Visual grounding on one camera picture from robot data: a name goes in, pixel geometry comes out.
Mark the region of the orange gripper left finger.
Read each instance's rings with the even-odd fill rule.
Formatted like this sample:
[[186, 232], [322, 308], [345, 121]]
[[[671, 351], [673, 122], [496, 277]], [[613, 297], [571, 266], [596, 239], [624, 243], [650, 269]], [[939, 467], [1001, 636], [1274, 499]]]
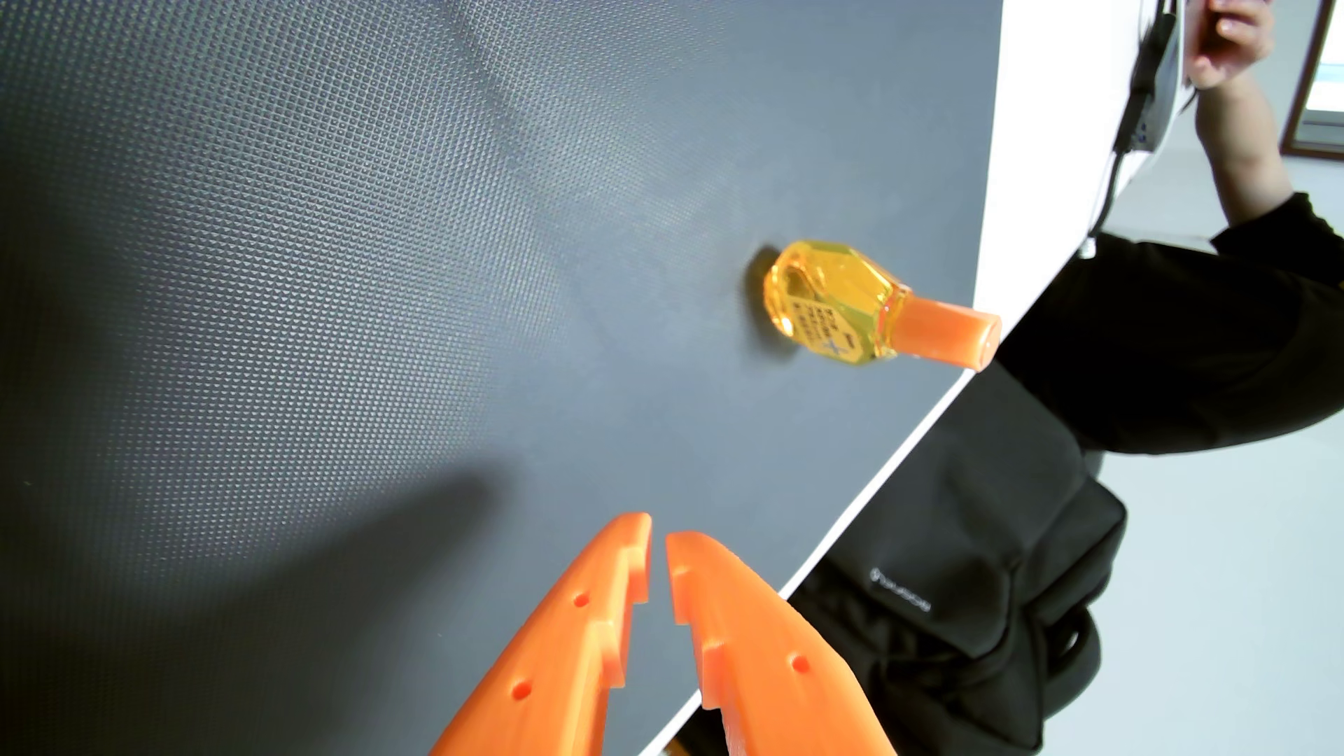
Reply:
[[628, 681], [630, 609], [646, 603], [652, 517], [595, 534], [536, 605], [431, 755], [599, 755]]

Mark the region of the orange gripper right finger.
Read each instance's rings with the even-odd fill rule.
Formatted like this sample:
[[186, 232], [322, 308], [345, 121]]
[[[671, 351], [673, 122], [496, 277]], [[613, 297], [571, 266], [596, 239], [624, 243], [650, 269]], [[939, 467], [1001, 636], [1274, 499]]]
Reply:
[[855, 674], [761, 574], [699, 531], [667, 537], [675, 621], [731, 755], [894, 755]]

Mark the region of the person's hand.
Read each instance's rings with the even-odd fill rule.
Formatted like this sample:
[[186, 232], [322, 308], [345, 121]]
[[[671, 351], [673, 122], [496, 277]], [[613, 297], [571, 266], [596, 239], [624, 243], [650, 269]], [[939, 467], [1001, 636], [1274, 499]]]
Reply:
[[1184, 44], [1185, 79], [1215, 89], [1273, 52], [1271, 1], [1188, 1]]

